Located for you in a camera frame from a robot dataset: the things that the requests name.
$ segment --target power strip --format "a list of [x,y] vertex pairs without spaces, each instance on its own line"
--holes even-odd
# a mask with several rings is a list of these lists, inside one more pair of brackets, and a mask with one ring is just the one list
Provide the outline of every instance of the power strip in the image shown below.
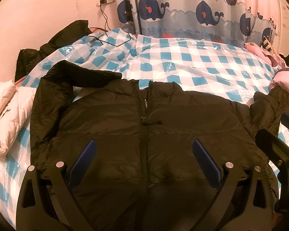
[[97,6],[100,5],[105,5],[105,4],[109,4],[109,3],[113,3],[114,0],[99,0],[99,2],[97,3]]

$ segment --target blue gripper pad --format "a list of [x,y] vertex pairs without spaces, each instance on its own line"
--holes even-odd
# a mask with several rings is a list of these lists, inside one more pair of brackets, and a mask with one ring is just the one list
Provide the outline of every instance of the blue gripper pad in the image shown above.
[[193,142],[193,154],[210,186],[220,190],[222,187],[221,171],[198,140]]
[[95,155],[96,142],[95,140],[91,140],[70,169],[69,181],[67,184],[69,190],[73,190],[80,184]]

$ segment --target black puffer jacket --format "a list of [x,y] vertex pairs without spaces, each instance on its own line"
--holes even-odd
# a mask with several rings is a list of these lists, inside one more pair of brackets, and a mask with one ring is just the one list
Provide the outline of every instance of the black puffer jacket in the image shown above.
[[[277,179],[255,135],[278,133],[281,114],[289,113],[283,90],[256,92],[249,108],[176,83],[150,82],[141,91],[138,81],[120,78],[61,61],[41,79],[32,109],[37,168],[63,160],[69,170],[96,141],[73,194],[97,230],[189,230],[216,194],[192,153],[195,139],[222,163],[263,167],[276,201]],[[73,86],[95,91],[71,103]]]
[[48,43],[40,47],[40,50],[21,49],[16,62],[15,81],[28,75],[39,62],[57,49],[73,44],[80,38],[91,34],[88,24],[88,21],[77,20],[55,34]]

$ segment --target black cable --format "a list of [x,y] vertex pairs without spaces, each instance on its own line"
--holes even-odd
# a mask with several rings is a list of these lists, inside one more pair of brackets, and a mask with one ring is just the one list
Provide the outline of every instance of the black cable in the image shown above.
[[89,36],[89,37],[94,37],[94,38],[95,38],[96,40],[98,40],[100,43],[105,42],[105,43],[108,43],[109,45],[112,45],[112,46],[115,46],[115,47],[120,47],[121,45],[129,42],[129,41],[132,39],[132,37],[131,37],[131,35],[130,35],[129,33],[128,33],[128,35],[129,35],[129,40],[125,41],[124,43],[121,43],[120,45],[114,45],[114,44],[112,44],[112,43],[110,43],[110,42],[103,41],[103,40],[99,39],[99,38],[96,37],[96,36]]
[[109,25],[108,25],[108,16],[107,16],[107,15],[105,14],[105,12],[103,11],[101,4],[99,4],[99,7],[100,7],[100,9],[101,9],[101,12],[102,12],[103,17],[104,17],[105,20],[106,20],[106,22],[105,22],[105,27],[104,27],[105,30],[106,30],[106,25],[107,25],[108,29],[111,30],[110,27],[109,27]]
[[92,28],[99,29],[99,30],[101,30],[101,31],[104,31],[105,33],[108,32],[108,30],[105,30],[105,29],[103,29],[103,28],[98,28],[98,27],[90,27],[89,29],[92,29]]

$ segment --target curtain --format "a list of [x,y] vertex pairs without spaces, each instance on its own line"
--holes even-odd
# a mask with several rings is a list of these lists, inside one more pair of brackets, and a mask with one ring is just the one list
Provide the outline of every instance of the curtain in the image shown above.
[[273,43],[278,0],[116,0],[121,28],[156,38],[191,38],[243,47]]

